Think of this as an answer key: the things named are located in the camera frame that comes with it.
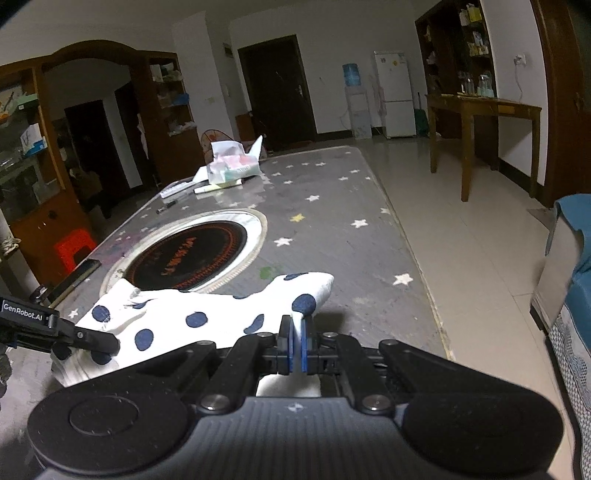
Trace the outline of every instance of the wooden cabinet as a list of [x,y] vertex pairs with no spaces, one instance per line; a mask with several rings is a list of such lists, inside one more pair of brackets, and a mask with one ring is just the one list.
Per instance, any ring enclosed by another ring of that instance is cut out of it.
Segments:
[[[478,0],[443,0],[416,22],[429,93],[455,95],[461,92],[459,72],[469,73],[475,87],[478,86],[480,75],[489,73],[496,93],[495,67],[486,19],[480,9],[481,20],[462,25],[460,13],[466,9],[467,3],[480,8]],[[480,54],[470,48],[470,44],[475,43],[475,33],[485,43],[488,53]],[[474,131],[476,156],[498,168],[498,118],[475,117]],[[453,112],[439,112],[437,132],[443,138],[461,138],[460,116]]]

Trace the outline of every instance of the tissue box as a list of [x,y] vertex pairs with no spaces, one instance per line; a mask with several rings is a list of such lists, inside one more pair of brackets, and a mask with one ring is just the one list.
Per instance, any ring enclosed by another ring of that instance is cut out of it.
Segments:
[[240,142],[224,140],[212,142],[213,161],[207,165],[207,178],[211,184],[227,183],[261,174],[262,137],[253,144],[249,153]]

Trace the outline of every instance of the white wall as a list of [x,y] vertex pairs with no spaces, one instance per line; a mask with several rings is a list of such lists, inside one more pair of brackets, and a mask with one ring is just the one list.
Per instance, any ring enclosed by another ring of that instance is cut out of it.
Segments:
[[[415,17],[423,15],[438,0],[413,0]],[[525,53],[527,65],[519,67],[523,102],[542,107],[540,173],[545,180],[548,156],[548,90],[544,55],[530,0],[481,0],[491,37],[498,96],[519,100],[513,58]],[[531,122],[499,119],[499,156],[528,176],[531,174]]]
[[173,51],[167,24],[126,21],[120,2],[33,0],[0,29],[0,65],[49,55],[83,40],[113,40],[138,50]]
[[213,59],[216,63],[217,75],[222,88],[222,95],[226,104],[226,111],[230,124],[232,125],[232,132],[227,133],[230,136],[233,133],[233,138],[238,139],[236,116],[247,113],[248,109],[246,108],[244,93],[240,85],[240,76],[238,75],[236,62],[234,59],[226,57],[224,52],[223,44],[232,44],[230,30],[228,28],[229,22],[225,17],[211,14],[209,11],[205,14],[205,21],[212,46]]
[[426,92],[423,62],[407,0],[317,1],[265,10],[230,23],[230,37],[241,76],[237,50],[273,38],[297,35],[318,133],[350,128],[342,65],[357,63],[367,88],[372,125],[380,126],[372,89],[372,52],[401,50],[410,67],[414,101]]
[[65,108],[103,100],[107,122],[125,178],[130,188],[133,188],[142,185],[142,181],[115,99],[115,90],[130,81],[129,67],[99,59],[68,61],[46,73],[52,120],[65,117]]
[[205,12],[175,23],[173,38],[199,134],[212,128],[231,134],[232,124],[217,75]]
[[119,160],[123,167],[123,172],[125,173],[129,188],[139,187],[140,185],[143,185],[143,182],[139,176],[134,156],[131,153],[131,147],[127,140],[127,133],[125,132],[123,121],[121,120],[121,114],[119,113],[119,106],[117,105],[117,98],[115,97],[114,91],[106,98],[103,98],[103,107],[105,108],[107,123],[109,124],[109,129],[113,136],[113,143],[115,143],[115,149],[117,150],[117,155],[119,155]]

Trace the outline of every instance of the screw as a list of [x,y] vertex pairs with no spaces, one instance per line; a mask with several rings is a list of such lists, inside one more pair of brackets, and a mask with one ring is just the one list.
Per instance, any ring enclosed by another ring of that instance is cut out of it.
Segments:
[[368,395],[361,403],[371,411],[384,411],[392,406],[390,399],[384,395]]
[[201,406],[210,411],[225,410],[230,406],[230,399],[225,395],[214,393],[201,399]]

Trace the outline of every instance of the power cord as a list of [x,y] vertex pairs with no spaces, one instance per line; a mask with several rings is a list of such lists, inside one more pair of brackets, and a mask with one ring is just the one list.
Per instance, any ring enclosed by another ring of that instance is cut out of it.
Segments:
[[517,82],[517,86],[519,87],[519,91],[521,92],[520,96],[519,96],[519,103],[521,103],[521,101],[523,100],[523,88],[521,88],[521,84],[519,82],[519,72],[517,70],[518,67],[518,60],[515,59],[513,60],[513,63],[515,63],[515,81]]

